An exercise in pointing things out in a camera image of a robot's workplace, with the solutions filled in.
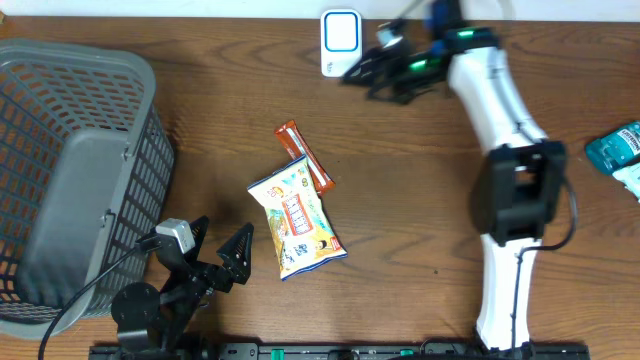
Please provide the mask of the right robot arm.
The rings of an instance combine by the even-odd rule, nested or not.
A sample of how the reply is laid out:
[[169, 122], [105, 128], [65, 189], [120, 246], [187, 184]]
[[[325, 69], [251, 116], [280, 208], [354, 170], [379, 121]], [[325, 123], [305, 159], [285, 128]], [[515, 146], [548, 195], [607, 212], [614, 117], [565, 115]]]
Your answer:
[[511, 76], [507, 52], [489, 27], [465, 20], [458, 1], [435, 1], [431, 47], [415, 51], [398, 16], [379, 26], [378, 46], [343, 75], [367, 96], [408, 104], [444, 82], [461, 101], [483, 153], [469, 198], [483, 248], [483, 295], [475, 333], [485, 358], [532, 359], [527, 325], [530, 283], [545, 227], [556, 213], [567, 154], [527, 110]]

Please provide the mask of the teal wet wipes pack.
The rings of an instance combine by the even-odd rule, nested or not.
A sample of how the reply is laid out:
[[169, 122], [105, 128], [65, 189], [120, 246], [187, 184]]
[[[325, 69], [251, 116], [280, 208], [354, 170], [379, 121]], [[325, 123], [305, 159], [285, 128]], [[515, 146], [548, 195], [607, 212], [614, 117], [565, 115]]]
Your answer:
[[616, 170], [612, 176], [640, 201], [640, 163]]

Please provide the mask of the grey plastic shopping basket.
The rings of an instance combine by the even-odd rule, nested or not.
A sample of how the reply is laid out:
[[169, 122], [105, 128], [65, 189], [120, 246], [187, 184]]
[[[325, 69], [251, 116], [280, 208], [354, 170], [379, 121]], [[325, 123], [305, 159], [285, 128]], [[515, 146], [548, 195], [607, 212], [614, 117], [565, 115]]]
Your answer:
[[175, 153], [156, 79], [124, 51], [1, 44], [1, 330], [40, 339], [105, 316], [143, 277]]

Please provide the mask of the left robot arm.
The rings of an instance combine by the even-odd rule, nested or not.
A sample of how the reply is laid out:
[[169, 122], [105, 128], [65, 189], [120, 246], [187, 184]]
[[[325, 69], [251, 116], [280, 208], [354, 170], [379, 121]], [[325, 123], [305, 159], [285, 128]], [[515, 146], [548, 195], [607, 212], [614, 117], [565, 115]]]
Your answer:
[[243, 225], [218, 250], [220, 265], [198, 259], [209, 219], [189, 223], [167, 219], [145, 235], [138, 248], [153, 252], [169, 270], [157, 289], [146, 282], [131, 283], [113, 298], [111, 315], [119, 346], [113, 359], [215, 359], [216, 349], [185, 330], [202, 299], [244, 285], [251, 274], [254, 226]]

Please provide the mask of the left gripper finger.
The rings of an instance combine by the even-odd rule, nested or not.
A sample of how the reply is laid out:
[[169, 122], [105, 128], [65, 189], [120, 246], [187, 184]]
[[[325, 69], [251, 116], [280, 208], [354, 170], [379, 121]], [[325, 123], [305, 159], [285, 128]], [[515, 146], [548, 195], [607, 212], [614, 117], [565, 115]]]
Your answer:
[[217, 250], [234, 283], [245, 285], [251, 275], [253, 234], [254, 226], [246, 223]]
[[190, 223], [191, 233], [193, 235], [195, 246], [187, 252], [188, 260], [196, 260], [201, 250], [204, 238], [209, 225], [209, 218], [201, 216]]

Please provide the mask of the red snack bar wrapper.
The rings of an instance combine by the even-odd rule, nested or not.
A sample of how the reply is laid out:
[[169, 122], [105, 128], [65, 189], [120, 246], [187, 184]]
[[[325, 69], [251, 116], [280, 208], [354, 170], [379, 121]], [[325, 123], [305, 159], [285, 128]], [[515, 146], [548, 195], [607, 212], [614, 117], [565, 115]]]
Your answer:
[[321, 166], [313, 151], [310, 149], [294, 120], [290, 120], [276, 128], [274, 135], [292, 159], [298, 159], [300, 157], [307, 159], [314, 187], [319, 195], [324, 195], [336, 186], [334, 180]]

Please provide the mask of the blue mouthwash bottle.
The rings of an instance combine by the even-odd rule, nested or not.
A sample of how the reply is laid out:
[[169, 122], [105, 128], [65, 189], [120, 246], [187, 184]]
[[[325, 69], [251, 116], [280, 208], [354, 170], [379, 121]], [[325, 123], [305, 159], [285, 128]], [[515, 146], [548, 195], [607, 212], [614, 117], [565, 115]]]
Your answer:
[[639, 122], [631, 122], [595, 139], [586, 145], [585, 152], [601, 173], [612, 175], [639, 158]]

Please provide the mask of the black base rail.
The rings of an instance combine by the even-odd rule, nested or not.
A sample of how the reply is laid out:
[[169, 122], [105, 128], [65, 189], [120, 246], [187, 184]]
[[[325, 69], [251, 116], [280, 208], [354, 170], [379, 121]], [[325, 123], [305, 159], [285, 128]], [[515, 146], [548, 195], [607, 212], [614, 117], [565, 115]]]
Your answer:
[[385, 359], [531, 359], [590, 360], [587, 346], [580, 344], [525, 345], [515, 352], [485, 351], [481, 347], [453, 341], [427, 341], [413, 345], [259, 345], [256, 343], [203, 344], [175, 354], [133, 353], [120, 346], [93, 346], [89, 360], [117, 359], [208, 359], [208, 360], [385, 360]]

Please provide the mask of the yellow snack bag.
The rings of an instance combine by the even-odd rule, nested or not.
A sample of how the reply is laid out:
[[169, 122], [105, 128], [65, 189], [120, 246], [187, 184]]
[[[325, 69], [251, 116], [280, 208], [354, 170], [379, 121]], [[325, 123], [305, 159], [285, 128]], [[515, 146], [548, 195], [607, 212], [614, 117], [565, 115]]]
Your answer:
[[305, 156], [247, 191], [265, 210], [283, 281], [348, 256], [324, 212]]

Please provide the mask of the white barcode scanner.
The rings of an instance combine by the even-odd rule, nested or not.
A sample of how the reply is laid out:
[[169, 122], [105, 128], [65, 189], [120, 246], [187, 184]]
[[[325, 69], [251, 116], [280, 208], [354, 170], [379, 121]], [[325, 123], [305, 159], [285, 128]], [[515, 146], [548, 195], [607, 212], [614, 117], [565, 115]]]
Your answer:
[[320, 18], [321, 73], [342, 77], [362, 56], [362, 19], [353, 9], [330, 9]]

